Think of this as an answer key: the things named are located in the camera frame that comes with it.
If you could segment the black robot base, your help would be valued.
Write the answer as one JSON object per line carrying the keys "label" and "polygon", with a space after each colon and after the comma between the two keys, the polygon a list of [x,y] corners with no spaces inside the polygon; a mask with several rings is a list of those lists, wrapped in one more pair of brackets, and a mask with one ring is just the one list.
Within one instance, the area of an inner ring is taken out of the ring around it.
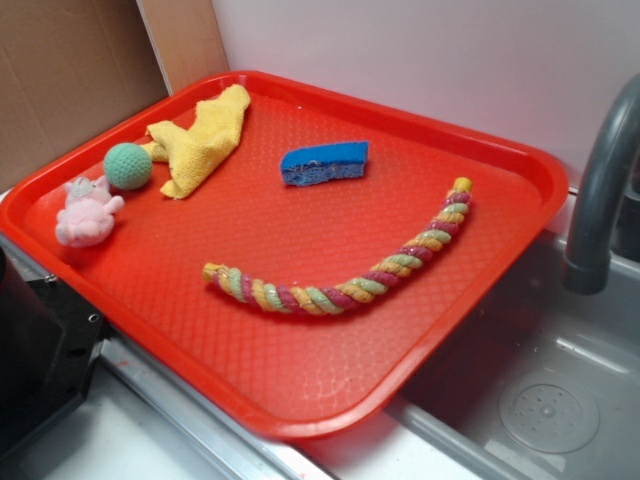
{"label": "black robot base", "polygon": [[26,280],[1,253],[1,460],[87,398],[104,315],[54,277]]}

